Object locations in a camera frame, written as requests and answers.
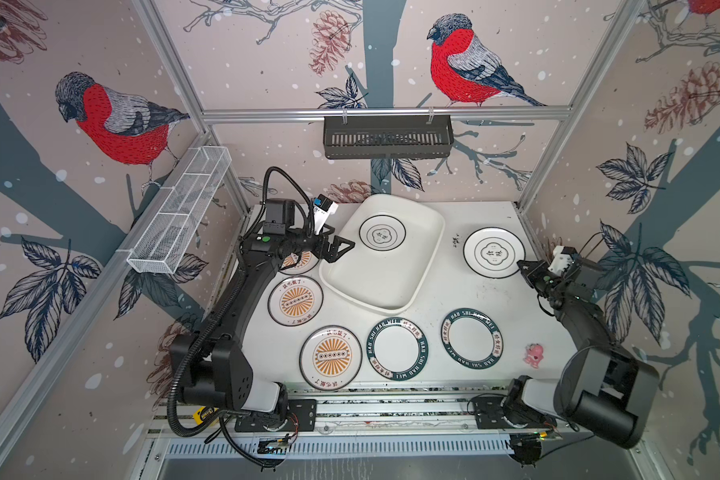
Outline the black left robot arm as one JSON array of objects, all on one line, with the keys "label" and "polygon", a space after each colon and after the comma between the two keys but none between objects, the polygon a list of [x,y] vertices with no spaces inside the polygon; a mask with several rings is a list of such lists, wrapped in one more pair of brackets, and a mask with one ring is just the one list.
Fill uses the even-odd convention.
[{"label": "black left robot arm", "polygon": [[238,266],[217,304],[199,330],[177,336],[169,348],[173,379],[166,414],[176,435],[197,435],[225,414],[252,416],[274,427],[287,421],[286,387],[254,375],[243,339],[266,287],[288,257],[308,252],[334,263],[353,248],[353,241],[327,223],[337,209],[324,195],[308,207],[287,199],[262,204],[238,241]]}]

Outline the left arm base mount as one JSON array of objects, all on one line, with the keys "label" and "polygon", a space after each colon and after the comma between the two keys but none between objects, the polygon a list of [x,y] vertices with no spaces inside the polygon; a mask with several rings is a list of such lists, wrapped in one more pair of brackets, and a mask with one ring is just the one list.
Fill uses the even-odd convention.
[{"label": "left arm base mount", "polygon": [[317,402],[312,399],[288,400],[273,412],[244,412],[236,418],[236,433],[301,433],[315,428]]}]

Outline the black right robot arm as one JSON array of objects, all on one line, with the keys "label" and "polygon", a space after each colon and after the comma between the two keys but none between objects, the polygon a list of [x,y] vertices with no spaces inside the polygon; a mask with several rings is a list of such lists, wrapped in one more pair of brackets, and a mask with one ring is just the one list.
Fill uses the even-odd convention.
[{"label": "black right robot arm", "polygon": [[603,268],[567,247],[551,263],[519,260],[517,266],[537,298],[549,303],[550,315],[567,330],[576,353],[557,381],[514,379],[502,401],[505,419],[522,425],[559,418],[621,448],[636,446],[659,377],[621,346],[592,301]]}]

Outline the white flower plate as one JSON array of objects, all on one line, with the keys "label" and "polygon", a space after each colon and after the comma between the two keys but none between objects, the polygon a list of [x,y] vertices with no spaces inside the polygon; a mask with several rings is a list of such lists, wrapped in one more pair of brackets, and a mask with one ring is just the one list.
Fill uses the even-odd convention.
[{"label": "white flower plate", "polygon": [[489,279],[506,279],[519,271],[518,261],[526,259],[520,238],[509,230],[486,227],[474,231],[463,245],[467,266]]},{"label": "white flower plate", "polygon": [[361,242],[374,251],[386,252],[400,247],[407,236],[405,225],[394,216],[374,215],[359,228]]}]

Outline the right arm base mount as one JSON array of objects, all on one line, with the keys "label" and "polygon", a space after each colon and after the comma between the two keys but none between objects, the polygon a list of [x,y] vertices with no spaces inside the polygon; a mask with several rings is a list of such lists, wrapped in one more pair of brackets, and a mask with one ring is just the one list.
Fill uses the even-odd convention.
[{"label": "right arm base mount", "polygon": [[472,397],[467,402],[467,413],[474,417],[480,430],[557,427],[553,416],[534,410],[517,398],[498,394]]}]

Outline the green rim plate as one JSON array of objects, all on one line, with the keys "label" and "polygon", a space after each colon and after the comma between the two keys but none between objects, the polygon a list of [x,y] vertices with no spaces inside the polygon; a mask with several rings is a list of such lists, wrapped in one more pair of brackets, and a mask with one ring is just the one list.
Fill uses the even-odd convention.
[{"label": "green rim plate", "polygon": [[504,339],[499,326],[478,310],[453,310],[443,319],[440,334],[449,357],[468,369],[489,369],[503,355]]},{"label": "green rim plate", "polygon": [[429,343],[414,322],[390,317],[378,322],[369,332],[366,354],[373,370],[384,379],[409,381],[426,366]]}]

